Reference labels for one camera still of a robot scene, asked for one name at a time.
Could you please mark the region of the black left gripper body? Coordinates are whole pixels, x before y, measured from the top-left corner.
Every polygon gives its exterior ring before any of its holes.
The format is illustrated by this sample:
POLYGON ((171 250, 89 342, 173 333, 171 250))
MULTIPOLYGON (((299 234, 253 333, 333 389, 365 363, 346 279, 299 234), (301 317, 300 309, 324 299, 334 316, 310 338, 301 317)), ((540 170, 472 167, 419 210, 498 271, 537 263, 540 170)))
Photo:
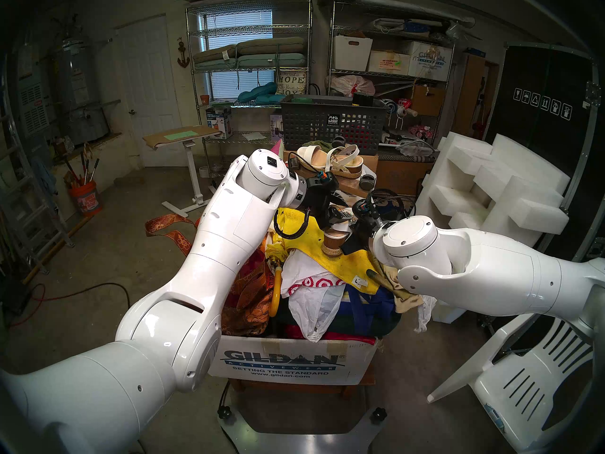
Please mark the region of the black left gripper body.
POLYGON ((328 208, 339 183, 334 174, 317 174, 306 178, 306 192, 303 197, 303 212, 309 211, 314 218, 320 218, 328 213, 328 208))

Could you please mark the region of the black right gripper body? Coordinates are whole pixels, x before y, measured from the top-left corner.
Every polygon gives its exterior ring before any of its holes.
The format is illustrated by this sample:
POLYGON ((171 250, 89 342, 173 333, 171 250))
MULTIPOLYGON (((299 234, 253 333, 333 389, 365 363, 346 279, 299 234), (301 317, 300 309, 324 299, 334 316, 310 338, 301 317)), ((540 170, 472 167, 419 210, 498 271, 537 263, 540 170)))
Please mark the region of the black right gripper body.
POLYGON ((371 199, 360 199, 352 206, 354 223, 352 232, 356 234, 372 234, 380 228, 380 216, 371 199))

